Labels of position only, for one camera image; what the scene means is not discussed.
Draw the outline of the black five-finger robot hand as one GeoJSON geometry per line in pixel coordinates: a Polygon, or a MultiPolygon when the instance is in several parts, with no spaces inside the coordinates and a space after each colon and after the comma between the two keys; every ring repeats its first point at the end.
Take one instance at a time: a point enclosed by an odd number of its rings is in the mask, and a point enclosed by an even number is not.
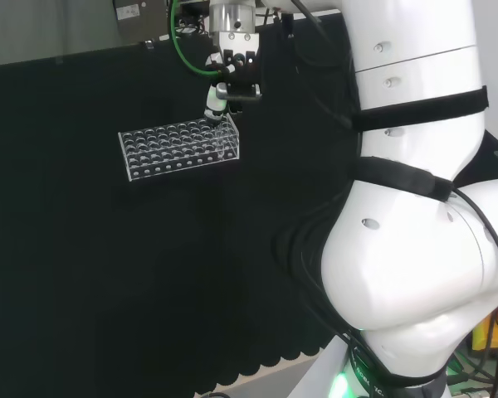
{"type": "Polygon", "coordinates": [[[217,50],[207,58],[206,70],[214,75],[203,115],[215,125],[261,99],[261,41],[259,34],[246,32],[217,32],[213,41],[217,50]]]}

